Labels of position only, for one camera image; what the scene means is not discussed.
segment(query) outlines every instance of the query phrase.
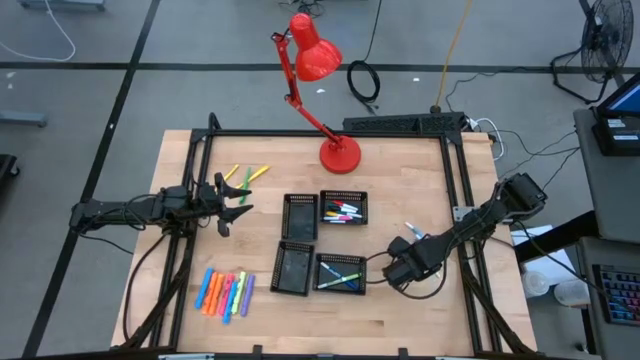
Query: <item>black floor stripe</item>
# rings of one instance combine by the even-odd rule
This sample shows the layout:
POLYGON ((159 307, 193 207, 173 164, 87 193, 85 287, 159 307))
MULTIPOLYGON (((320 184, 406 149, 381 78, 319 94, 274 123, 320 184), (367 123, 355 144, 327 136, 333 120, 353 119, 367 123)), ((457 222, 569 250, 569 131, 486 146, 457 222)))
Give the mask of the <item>black floor stripe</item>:
MULTIPOLYGON (((0 69, 49 69, 49 70, 127 70, 128 63, 41 63, 41 62, 0 62, 0 69)), ((338 71, 347 71, 348 64, 343 64, 338 71)), ((381 72, 442 72, 444 65, 421 64, 371 64, 376 71, 381 72)), ((163 71, 282 71, 278 63, 258 64, 197 64, 197 63, 139 63, 137 70, 163 71)), ((450 73, 479 73, 503 72, 512 74, 550 74, 549 66, 518 66, 518 65, 451 65, 450 73)), ((558 68, 560 74, 582 74, 580 66, 558 68)), ((640 72, 640 67, 625 67, 621 74, 634 75, 640 72)))
MULTIPOLYGON (((142 25, 142 30, 140 30, 140 35, 138 36, 138 41, 136 42, 133 55, 131 56, 131 61, 126 68, 127 72, 125 73, 124 79, 122 80, 120 91, 118 92, 115 104, 113 105, 113 109, 111 110, 109 121, 107 122, 107 125, 105 127, 105 131, 102 135, 102 140, 100 141, 100 145, 98 146, 96 157, 89 172, 89 177, 82 192, 81 200, 83 201, 93 196, 96 185, 98 184, 100 172, 102 171, 102 167, 104 165, 107 152, 109 151, 109 146, 111 144, 113 134, 115 133, 116 126, 118 125, 118 120, 120 119, 122 108, 124 107, 127 95, 129 94, 133 76, 136 72, 138 64, 140 63, 142 51, 144 50, 144 46, 149 36, 151 26, 153 25, 153 20, 155 19, 160 1, 161 0, 153 0, 151 2, 151 5, 149 6, 149 10, 147 11, 147 16, 145 17, 144 24, 142 25)), ((62 283, 67 273, 69 263, 71 262, 71 257, 73 255, 73 251, 75 249, 77 241, 78 235, 74 231, 69 229, 69 231, 67 232, 67 237, 64 241, 64 245, 62 246, 62 250, 60 251, 60 256, 58 257, 58 261, 56 262, 56 266, 53 270, 53 274, 51 275, 49 286, 47 287, 47 291, 45 292, 42 304, 40 305, 40 310, 38 310, 38 315, 36 316, 36 320, 33 324, 33 327, 31 328, 31 333, 29 334, 29 338, 24 347, 24 351, 22 353, 23 358, 35 357, 38 353, 38 348, 40 347, 45 330, 47 329, 47 324, 49 323, 51 313, 53 312, 58 294, 60 293, 60 288, 62 287, 62 283)))

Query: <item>gray floor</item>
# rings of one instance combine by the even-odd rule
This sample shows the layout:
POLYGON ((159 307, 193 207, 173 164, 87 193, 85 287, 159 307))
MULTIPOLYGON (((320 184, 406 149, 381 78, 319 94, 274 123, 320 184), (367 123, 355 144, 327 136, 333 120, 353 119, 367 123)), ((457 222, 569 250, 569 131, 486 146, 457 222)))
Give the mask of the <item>gray floor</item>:
MULTIPOLYGON (((290 16, 277 2, 162 0, 142 61, 275 63, 269 35, 283 31, 290 16)), ((73 61, 129 61, 149 3, 108 0, 106 13, 57 12, 78 46, 73 61)), ((343 50, 345 63, 366 52, 376 4, 324 3, 318 28, 343 50)), ((463 7, 463 0, 384 2, 369 61, 442 64, 463 7)), ((472 8, 452 63, 546 65, 554 55, 579 45, 582 22, 573 0, 483 0, 472 8)), ((0 2, 0 41, 39 56, 64 57, 68 49, 44 12, 23 10, 12 0, 0 2)), ((638 52, 634 46, 628 65, 640 64, 638 52)), ((1 61, 23 60, 0 49, 1 61)), ((50 119, 44 129, 0 126, 0 152, 18 155, 23 170, 0 207, 0 283, 6 289, 0 297, 0 358, 21 354, 64 241, 69 209, 82 192, 123 75, 111 70, 0 71, 0 108, 41 111, 50 119)), ((361 75, 357 82, 364 82, 361 75)), ((471 75, 451 73, 448 88, 471 75)), ((378 113, 407 114, 428 111, 439 74, 382 72, 380 78, 378 113)), ((583 92, 598 90, 579 75, 563 79, 583 92)), ((350 95, 344 72, 302 84, 300 90, 307 108, 331 127, 341 128, 345 117, 367 116, 350 95)), ((282 101, 286 91, 277 71, 138 71, 95 197, 126 199, 144 193, 164 129, 204 126, 210 111, 225 128, 309 128, 282 101)), ((584 107, 552 87, 550 75, 543 74, 481 77, 460 85, 451 102, 473 118, 489 117, 499 128, 517 131, 532 150, 571 131, 572 111, 584 107)), ((513 136, 504 137, 507 153, 496 163, 498 174, 526 158, 513 136)), ((572 136, 554 149, 576 144, 572 136)), ((544 183, 562 160, 537 158, 521 169, 544 183)), ((551 200, 532 225, 561 224, 591 209, 579 152, 547 192, 551 200)), ((124 229, 98 234, 130 249, 136 239, 124 229)), ((129 265, 127 255, 109 246, 79 243, 40 355, 108 347, 129 265)), ((573 349, 584 341, 579 311, 560 307, 550 297, 529 305, 542 351, 589 358, 573 349)))

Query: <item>lamp arm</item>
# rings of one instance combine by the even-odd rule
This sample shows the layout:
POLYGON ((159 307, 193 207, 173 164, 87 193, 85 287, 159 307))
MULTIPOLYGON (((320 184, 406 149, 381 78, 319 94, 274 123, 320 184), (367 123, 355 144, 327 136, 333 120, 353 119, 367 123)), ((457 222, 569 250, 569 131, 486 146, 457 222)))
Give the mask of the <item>lamp arm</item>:
POLYGON ((326 125, 320 123, 307 109, 302 106, 302 99, 300 98, 300 92, 298 91, 298 85, 296 82, 296 75, 291 68, 291 61, 289 60, 289 54, 287 53, 287 46, 289 45, 289 39, 286 35, 274 33, 271 35, 271 39, 276 44, 278 50, 278 57, 280 57, 280 63, 282 64, 282 70, 284 71, 284 77, 289 85, 289 94, 285 96, 285 100, 296 109, 307 121, 311 123, 316 129, 320 130, 326 137, 331 139, 333 144, 337 147, 342 147, 342 141, 340 137, 333 133, 333 131, 326 125))

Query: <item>yellow highlighter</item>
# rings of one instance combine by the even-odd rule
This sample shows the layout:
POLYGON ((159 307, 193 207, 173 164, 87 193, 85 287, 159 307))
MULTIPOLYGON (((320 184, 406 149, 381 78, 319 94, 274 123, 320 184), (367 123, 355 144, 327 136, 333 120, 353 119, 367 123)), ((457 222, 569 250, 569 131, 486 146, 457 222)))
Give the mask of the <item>yellow highlighter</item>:
POLYGON ((236 314, 238 312, 238 308, 240 307, 240 299, 242 299, 242 288, 244 287, 245 278, 247 277, 246 272, 240 273, 240 282, 238 282, 238 290, 236 291, 236 297, 233 298, 233 307, 231 308, 231 313, 236 314))
POLYGON ((231 171, 229 171, 227 175, 224 176, 224 181, 229 181, 229 178, 231 177, 231 175, 233 175, 233 173, 235 173, 239 167, 240 165, 238 164, 233 165, 233 168, 231 168, 231 171))
MULTIPOLYGON (((264 174, 265 171, 269 170, 270 167, 271 166, 269 166, 269 165, 265 165, 265 166, 261 167, 260 170, 256 171, 253 175, 251 175, 251 177, 249 178, 249 180, 247 180, 247 182, 252 182, 253 180, 257 179, 258 176, 264 174)), ((244 183, 238 184, 238 186, 236 186, 236 189, 241 189, 242 186, 244 186, 244 183)))

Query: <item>wooden table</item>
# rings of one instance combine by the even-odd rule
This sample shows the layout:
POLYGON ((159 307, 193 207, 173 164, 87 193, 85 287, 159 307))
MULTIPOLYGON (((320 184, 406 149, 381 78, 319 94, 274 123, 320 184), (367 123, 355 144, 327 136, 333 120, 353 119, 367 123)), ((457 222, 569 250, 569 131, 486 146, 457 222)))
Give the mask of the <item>wooden table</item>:
MULTIPOLYGON (((190 131, 166 131, 151 192, 180 184, 190 131)), ((476 204, 486 201, 497 181, 487 136, 463 134, 469 177, 476 204)), ((362 162, 347 175, 323 169, 318 159, 322 138, 215 137, 209 177, 223 174, 233 164, 240 169, 230 185, 240 183, 248 166, 272 168, 251 184, 248 203, 255 208, 222 238, 212 226, 198 232, 184 309, 179 351, 251 352, 261 344, 265 353, 394 355, 406 347, 411 355, 472 355, 458 257, 448 258, 447 281, 429 300, 407 299, 386 284, 368 285, 366 296, 310 291, 297 297, 269 291, 278 241, 281 238, 282 202, 286 193, 319 193, 322 189, 367 191, 369 225, 321 224, 316 252, 368 256, 383 251, 397 235, 410 239, 405 221, 423 231, 439 234, 452 226, 439 142, 431 139, 360 138, 362 162), (253 299, 246 318, 234 316, 223 325, 219 316, 207 317, 193 307, 207 267, 256 275, 253 299)), ((452 151, 457 194, 461 197, 455 154, 452 151)), ((229 206, 236 205, 235 200, 229 206)), ((133 257, 141 255, 159 237, 150 227, 140 234, 133 257)), ((499 228, 485 247, 493 299, 500 313, 525 344, 536 348, 518 264, 508 229, 499 228)), ((168 241, 153 252, 136 276, 130 305, 129 331, 133 331, 155 304, 168 241)), ((389 258, 368 264, 368 278, 381 278, 389 258)), ((413 294, 435 289, 435 276, 410 286, 413 294)), ((477 303, 483 344, 489 349, 486 317, 477 303)), ((165 316, 162 343, 168 339, 173 306, 165 316)), ((123 342, 119 316, 113 343, 123 342)))

